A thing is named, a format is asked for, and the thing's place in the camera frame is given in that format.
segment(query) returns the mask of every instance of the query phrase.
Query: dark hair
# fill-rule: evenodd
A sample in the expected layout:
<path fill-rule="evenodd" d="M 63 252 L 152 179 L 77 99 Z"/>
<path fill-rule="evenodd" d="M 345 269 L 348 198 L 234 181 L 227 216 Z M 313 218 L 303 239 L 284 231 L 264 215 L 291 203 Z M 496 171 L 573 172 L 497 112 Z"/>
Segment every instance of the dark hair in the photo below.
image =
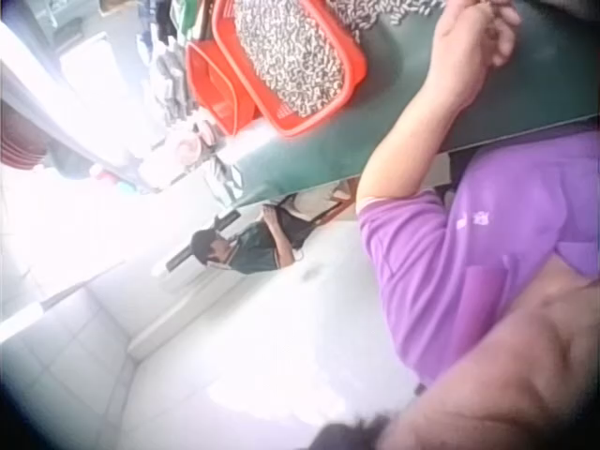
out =
<path fill-rule="evenodd" d="M 306 450 L 375 450 L 383 431 L 390 423 L 385 415 L 353 426 L 330 424 L 324 427 Z"/>
<path fill-rule="evenodd" d="M 211 245 L 217 238 L 217 232 L 212 228 L 198 230 L 191 236 L 191 244 L 189 245 L 191 252 L 201 264 L 206 265 L 209 261 L 212 261 L 209 257 L 213 251 Z"/>

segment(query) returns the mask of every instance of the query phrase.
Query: light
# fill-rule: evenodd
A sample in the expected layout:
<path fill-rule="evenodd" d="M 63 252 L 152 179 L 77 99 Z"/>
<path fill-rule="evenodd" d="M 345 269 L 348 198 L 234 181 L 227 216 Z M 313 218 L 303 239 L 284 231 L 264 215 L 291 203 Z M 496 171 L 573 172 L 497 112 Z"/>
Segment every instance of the light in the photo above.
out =
<path fill-rule="evenodd" d="M 44 315 L 44 308 L 38 302 L 24 307 L 16 314 L 0 323 L 0 344 L 12 338 L 28 326 L 34 324 Z"/>

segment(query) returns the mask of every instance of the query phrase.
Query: logo on shirt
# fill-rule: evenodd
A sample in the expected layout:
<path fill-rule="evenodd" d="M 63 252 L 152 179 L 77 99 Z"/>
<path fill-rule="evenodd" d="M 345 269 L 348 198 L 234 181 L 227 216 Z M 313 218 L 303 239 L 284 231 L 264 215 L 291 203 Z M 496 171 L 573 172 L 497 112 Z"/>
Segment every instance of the logo on shirt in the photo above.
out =
<path fill-rule="evenodd" d="M 489 225 L 489 212 L 477 211 L 472 215 L 473 225 Z"/>
<path fill-rule="evenodd" d="M 457 230 L 461 230 L 467 226 L 467 215 L 465 213 L 462 214 L 462 217 L 457 220 Z M 472 215 L 472 224 L 473 225 L 489 225 L 489 211 L 477 211 Z"/>

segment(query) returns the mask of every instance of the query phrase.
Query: plastic basket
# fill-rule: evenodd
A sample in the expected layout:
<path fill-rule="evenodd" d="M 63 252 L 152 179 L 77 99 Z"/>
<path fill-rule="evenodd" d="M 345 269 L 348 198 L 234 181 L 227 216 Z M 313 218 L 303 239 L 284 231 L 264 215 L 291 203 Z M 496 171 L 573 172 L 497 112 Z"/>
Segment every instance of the plastic basket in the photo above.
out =
<path fill-rule="evenodd" d="M 187 80 L 198 102 L 228 135 L 254 118 L 256 105 L 215 41 L 186 47 Z"/>
<path fill-rule="evenodd" d="M 213 34 L 218 46 L 262 115 L 284 136 L 300 134 L 333 116 L 348 102 L 356 85 L 367 75 L 365 56 L 352 37 L 338 24 L 338 20 L 327 10 L 324 1 L 300 0 L 300 3 L 324 31 L 344 67 L 344 81 L 340 93 L 323 109 L 308 117 L 300 117 L 293 112 L 255 74 L 235 33 L 233 0 L 217 0 L 213 10 Z"/>

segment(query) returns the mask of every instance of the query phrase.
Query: hand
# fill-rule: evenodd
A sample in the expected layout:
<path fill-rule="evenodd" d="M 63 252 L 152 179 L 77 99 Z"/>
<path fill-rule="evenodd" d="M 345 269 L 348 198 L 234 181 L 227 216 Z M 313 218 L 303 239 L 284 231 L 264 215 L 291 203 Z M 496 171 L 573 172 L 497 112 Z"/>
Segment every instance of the hand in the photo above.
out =
<path fill-rule="evenodd" d="M 432 100 L 456 112 L 469 106 L 489 68 L 510 59 L 520 22 L 512 0 L 448 0 L 433 36 L 424 85 Z"/>
<path fill-rule="evenodd" d="M 270 204 L 264 205 L 262 207 L 262 219 L 264 220 L 264 223 L 266 223 L 269 227 L 278 226 L 278 212 L 275 209 L 275 206 L 272 206 Z"/>

